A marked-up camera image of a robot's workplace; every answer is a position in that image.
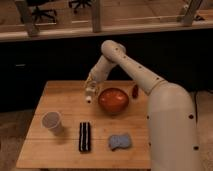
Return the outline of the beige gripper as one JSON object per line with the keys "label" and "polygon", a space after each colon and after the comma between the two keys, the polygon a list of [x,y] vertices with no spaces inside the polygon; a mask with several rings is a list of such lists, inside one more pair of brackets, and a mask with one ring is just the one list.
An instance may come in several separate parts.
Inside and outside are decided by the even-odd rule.
{"label": "beige gripper", "polygon": [[102,68],[95,65],[89,73],[88,78],[85,81],[85,84],[89,84],[91,81],[97,82],[95,86],[95,94],[98,95],[100,91],[100,84],[103,81],[105,81],[108,77],[108,73]]}

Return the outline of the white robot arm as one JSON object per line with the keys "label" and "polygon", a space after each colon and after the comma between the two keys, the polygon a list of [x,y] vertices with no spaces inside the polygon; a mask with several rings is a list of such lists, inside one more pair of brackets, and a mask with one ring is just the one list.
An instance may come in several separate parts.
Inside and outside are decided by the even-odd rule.
{"label": "white robot arm", "polygon": [[120,66],[148,96],[151,171],[204,171],[190,94],[130,58],[125,47],[113,40],[104,41],[101,52],[85,82],[85,100],[90,102],[98,84]]}

